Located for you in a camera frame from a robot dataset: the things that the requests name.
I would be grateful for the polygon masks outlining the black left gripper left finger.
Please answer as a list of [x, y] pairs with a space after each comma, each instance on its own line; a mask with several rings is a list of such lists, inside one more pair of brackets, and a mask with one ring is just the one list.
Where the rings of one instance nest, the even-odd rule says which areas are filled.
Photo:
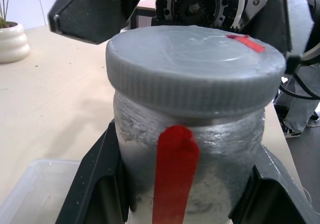
[[125, 223], [129, 197], [114, 121], [80, 162], [57, 223]]

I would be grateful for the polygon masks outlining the finger of the grey-taped right gripper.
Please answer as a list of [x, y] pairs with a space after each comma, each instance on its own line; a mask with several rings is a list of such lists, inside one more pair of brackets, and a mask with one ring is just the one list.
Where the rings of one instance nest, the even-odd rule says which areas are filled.
[[265, 42], [286, 59], [286, 74], [293, 74], [302, 60], [314, 22], [307, 0], [267, 0]]

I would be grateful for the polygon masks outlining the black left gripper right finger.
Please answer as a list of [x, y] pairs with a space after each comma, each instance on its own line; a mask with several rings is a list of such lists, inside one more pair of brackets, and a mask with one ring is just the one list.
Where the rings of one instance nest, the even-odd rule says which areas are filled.
[[254, 161], [229, 214], [233, 223], [319, 223], [319, 215], [273, 153], [260, 145]]

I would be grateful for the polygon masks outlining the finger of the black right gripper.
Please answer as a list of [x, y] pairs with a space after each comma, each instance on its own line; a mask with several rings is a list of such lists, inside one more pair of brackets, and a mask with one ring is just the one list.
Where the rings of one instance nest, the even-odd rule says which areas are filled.
[[53, 33], [101, 44], [125, 28], [140, 0], [56, 0], [48, 13]]

